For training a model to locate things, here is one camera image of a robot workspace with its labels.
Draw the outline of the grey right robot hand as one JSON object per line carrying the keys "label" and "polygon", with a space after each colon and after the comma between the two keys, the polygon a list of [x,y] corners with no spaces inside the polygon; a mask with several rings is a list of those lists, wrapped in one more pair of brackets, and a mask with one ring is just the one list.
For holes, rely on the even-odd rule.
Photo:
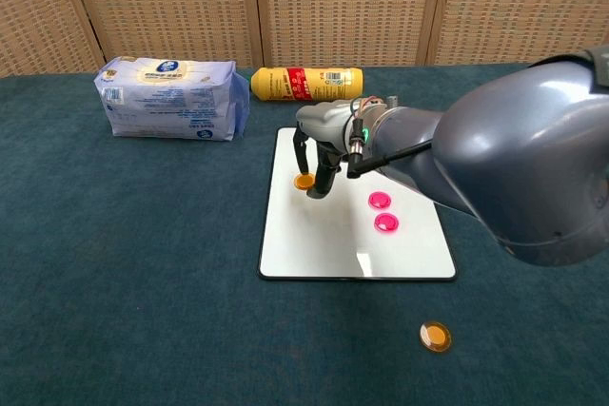
{"label": "grey right robot hand", "polygon": [[306,157],[306,141],[316,142],[317,168],[315,181],[306,191],[309,198],[320,200],[330,192],[341,162],[347,157],[345,132],[352,120],[361,98],[321,102],[303,106],[296,113],[296,130],[293,146],[300,172],[309,172]]}

